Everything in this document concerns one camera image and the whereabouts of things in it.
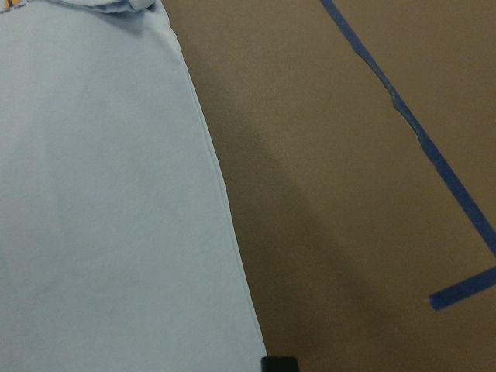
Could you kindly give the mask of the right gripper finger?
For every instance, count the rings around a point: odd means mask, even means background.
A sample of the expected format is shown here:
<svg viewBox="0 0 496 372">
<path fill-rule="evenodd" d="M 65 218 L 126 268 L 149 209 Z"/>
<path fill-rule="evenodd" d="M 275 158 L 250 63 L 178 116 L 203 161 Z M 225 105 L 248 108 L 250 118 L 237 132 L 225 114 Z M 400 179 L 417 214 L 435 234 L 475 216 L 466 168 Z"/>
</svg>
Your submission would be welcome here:
<svg viewBox="0 0 496 372">
<path fill-rule="evenodd" d="M 298 360 L 292 356 L 265 356 L 260 367 L 262 372 L 298 372 Z"/>
</svg>

